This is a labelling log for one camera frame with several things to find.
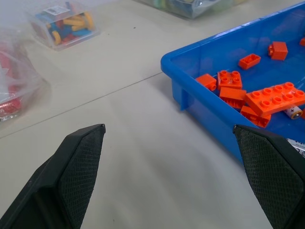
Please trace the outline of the small orange two-stud brick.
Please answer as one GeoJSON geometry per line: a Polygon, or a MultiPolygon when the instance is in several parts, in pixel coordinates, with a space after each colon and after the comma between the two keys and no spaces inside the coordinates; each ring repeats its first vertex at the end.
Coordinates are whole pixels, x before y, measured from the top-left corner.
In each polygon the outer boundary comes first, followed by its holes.
{"type": "Polygon", "coordinates": [[[214,91],[216,89],[216,79],[212,77],[210,74],[204,74],[196,78],[196,81],[206,87],[210,91],[214,91]]]}

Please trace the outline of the orange brick lying upside down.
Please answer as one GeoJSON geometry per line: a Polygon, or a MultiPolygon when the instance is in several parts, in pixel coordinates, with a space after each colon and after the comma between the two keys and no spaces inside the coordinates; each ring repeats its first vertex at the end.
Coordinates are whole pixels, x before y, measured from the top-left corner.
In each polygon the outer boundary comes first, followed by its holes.
{"type": "Polygon", "coordinates": [[[254,53],[243,57],[239,60],[239,67],[241,67],[243,70],[247,70],[249,68],[254,67],[255,65],[257,65],[261,60],[261,57],[259,55],[256,55],[254,53]]]}

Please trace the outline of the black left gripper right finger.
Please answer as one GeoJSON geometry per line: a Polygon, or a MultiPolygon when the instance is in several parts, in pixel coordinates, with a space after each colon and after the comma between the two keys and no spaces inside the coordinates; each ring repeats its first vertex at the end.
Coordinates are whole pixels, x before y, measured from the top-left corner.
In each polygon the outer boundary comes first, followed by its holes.
{"type": "Polygon", "coordinates": [[[305,158],[286,138],[235,125],[250,187],[273,229],[305,229],[305,158]]]}

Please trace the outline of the clear bag with red contents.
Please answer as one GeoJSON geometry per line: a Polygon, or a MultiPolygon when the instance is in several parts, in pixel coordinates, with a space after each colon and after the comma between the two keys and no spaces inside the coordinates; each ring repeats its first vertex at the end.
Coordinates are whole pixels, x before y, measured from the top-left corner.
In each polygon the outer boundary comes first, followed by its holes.
{"type": "Polygon", "coordinates": [[[28,57],[21,32],[0,27],[0,123],[30,108],[45,84],[28,57]]]}

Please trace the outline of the clear box of colourful bricks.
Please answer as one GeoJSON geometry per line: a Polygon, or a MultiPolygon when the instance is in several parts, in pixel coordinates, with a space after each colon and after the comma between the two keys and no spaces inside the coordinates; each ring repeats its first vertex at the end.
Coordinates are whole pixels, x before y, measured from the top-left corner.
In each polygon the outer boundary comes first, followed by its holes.
{"type": "Polygon", "coordinates": [[[79,0],[50,0],[25,15],[37,41],[57,51],[100,33],[91,9],[79,0]]]}

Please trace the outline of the blue plastic bin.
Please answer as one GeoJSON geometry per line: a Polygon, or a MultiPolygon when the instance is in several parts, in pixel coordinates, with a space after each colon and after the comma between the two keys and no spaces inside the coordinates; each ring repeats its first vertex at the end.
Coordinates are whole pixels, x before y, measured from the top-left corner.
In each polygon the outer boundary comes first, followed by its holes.
{"type": "Polygon", "coordinates": [[[217,94],[198,84],[196,78],[221,70],[239,70],[238,62],[249,54],[261,57],[258,65],[241,71],[243,89],[252,92],[291,82],[305,92],[305,1],[224,31],[164,55],[162,71],[172,80],[172,92],[182,110],[190,113],[237,160],[241,154],[233,134],[235,124],[252,122],[230,107],[217,94]],[[268,47],[285,42],[284,61],[272,60],[268,47]]]}

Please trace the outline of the white battery with gold cap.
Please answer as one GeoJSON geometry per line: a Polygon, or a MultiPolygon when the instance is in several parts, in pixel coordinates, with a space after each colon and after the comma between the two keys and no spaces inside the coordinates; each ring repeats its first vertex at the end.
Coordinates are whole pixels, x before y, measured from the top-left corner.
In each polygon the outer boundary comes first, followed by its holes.
{"type": "Polygon", "coordinates": [[[292,120],[300,118],[303,114],[303,110],[301,110],[298,106],[290,107],[284,110],[284,113],[290,117],[292,120]]]}

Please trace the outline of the orange brick showing hollow underside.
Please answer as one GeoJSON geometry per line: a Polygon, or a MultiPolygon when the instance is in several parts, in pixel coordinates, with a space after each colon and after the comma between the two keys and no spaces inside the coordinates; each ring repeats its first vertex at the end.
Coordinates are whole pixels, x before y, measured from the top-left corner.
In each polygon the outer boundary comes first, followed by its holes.
{"type": "Polygon", "coordinates": [[[245,105],[246,90],[222,87],[219,97],[233,108],[241,109],[245,105]]]}

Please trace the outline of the clear container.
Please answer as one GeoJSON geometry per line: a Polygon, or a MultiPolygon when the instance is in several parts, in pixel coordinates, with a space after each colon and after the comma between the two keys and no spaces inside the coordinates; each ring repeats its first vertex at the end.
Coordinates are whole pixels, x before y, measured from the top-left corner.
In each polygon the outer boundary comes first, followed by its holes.
{"type": "Polygon", "coordinates": [[[248,0],[135,0],[158,10],[188,19],[206,12],[220,12],[248,0]]]}

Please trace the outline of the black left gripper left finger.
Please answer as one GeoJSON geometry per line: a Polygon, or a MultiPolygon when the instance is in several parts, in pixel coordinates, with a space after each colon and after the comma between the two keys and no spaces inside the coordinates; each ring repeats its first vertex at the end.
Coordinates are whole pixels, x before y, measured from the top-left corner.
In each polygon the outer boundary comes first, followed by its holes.
{"type": "Polygon", "coordinates": [[[0,229],[80,229],[102,151],[104,124],[65,137],[0,218],[0,229]]]}

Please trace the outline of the long orange eight-stud brick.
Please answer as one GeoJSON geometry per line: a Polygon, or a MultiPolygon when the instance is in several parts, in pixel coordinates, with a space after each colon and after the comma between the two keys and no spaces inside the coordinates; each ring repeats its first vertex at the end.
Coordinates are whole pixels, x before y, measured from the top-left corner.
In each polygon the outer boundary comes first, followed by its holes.
{"type": "Polygon", "coordinates": [[[286,82],[247,93],[244,100],[258,116],[264,116],[305,104],[305,92],[286,82]]]}

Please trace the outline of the orange cube brick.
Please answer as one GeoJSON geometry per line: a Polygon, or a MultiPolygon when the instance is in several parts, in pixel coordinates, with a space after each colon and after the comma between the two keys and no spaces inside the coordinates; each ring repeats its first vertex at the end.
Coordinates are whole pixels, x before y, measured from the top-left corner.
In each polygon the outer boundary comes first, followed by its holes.
{"type": "Polygon", "coordinates": [[[288,54],[288,48],[285,42],[272,42],[268,47],[268,55],[272,60],[284,61],[288,54]]]}

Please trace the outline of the orange brick under long brick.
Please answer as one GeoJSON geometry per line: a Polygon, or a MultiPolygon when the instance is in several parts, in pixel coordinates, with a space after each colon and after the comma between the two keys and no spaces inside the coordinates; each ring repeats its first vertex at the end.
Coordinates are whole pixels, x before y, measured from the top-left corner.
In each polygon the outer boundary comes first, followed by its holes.
{"type": "Polygon", "coordinates": [[[240,114],[243,115],[245,118],[247,118],[249,121],[251,121],[253,124],[255,124],[258,127],[266,128],[271,120],[271,114],[265,115],[265,116],[258,116],[255,111],[244,105],[240,111],[240,114]]]}

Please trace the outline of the orange four-stud square brick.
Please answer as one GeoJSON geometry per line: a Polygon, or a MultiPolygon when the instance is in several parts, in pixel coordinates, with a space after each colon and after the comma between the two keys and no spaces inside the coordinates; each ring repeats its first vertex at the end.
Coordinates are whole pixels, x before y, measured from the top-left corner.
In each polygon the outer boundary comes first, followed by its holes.
{"type": "Polygon", "coordinates": [[[222,87],[242,89],[243,85],[240,73],[238,71],[219,71],[217,73],[217,89],[220,90],[222,87]]]}

